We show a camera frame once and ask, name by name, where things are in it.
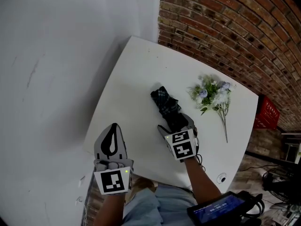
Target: cable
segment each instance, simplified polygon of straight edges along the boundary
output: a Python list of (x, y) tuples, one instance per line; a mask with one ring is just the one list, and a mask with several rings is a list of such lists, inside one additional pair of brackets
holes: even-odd
[[(276, 167), (276, 166), (279, 166), (279, 164), (277, 164), (277, 165), (264, 165), (264, 166), (262, 166), (262, 167), (257, 167), (257, 168)], [(255, 168), (255, 167), (249, 167), (248, 169), (245, 169), (245, 170), (238, 170), (238, 171), (247, 171), (247, 170), (249, 170), (250, 168)]]
[[(265, 199), (263, 199), (263, 198), (262, 198), (262, 200), (264, 200), (264, 201), (267, 201), (267, 202), (269, 202), (269, 203), (271, 203), (271, 204), (273, 204), (273, 205), (276, 205), (276, 204), (280, 203), (280, 202), (272, 203), (272, 202), (270, 202), (270, 201), (268, 201), (268, 200), (265, 200)], [(276, 205), (276, 206), (277, 206), (277, 207), (284, 208), (284, 209), (286, 209), (286, 210), (287, 210), (287, 208), (286, 208), (286, 207), (283, 207), (283, 206), (280, 206), (280, 205)]]
[(196, 158), (198, 160), (199, 165), (202, 167), (202, 169), (204, 170), (204, 172), (206, 172), (206, 168), (202, 165), (202, 163), (203, 163), (203, 157), (200, 154), (196, 154)]

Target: black equipment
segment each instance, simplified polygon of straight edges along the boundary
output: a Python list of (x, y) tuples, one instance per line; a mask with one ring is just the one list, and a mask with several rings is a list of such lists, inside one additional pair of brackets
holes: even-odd
[[(254, 206), (259, 208), (258, 214), (247, 214)], [(217, 225), (261, 225), (257, 219), (264, 212), (262, 194), (256, 197), (246, 191), (238, 194), (227, 192), (211, 201), (187, 208), (187, 213), (196, 226)]]

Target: red plastic crate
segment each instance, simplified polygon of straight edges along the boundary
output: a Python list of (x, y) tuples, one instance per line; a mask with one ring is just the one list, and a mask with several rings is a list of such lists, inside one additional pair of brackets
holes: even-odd
[(266, 96), (260, 96), (255, 116), (254, 129), (276, 129), (280, 112)]

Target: brick wall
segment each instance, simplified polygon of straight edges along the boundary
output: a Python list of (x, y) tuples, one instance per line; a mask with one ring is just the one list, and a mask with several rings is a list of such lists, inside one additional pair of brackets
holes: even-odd
[(301, 130), (301, 11), (293, 0), (161, 0), (158, 43), (267, 95)]
[(253, 129), (247, 151), (284, 160), (287, 148), (283, 147), (283, 136), (279, 130)]

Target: person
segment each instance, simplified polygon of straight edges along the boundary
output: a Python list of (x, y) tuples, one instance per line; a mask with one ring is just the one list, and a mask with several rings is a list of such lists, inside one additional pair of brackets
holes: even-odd
[(184, 159), (191, 182), (191, 193), (175, 186), (154, 187), (152, 181), (138, 180), (130, 201), (124, 206), (125, 194), (109, 195), (98, 211), (94, 226), (192, 226), (186, 209), (221, 195), (195, 157)]

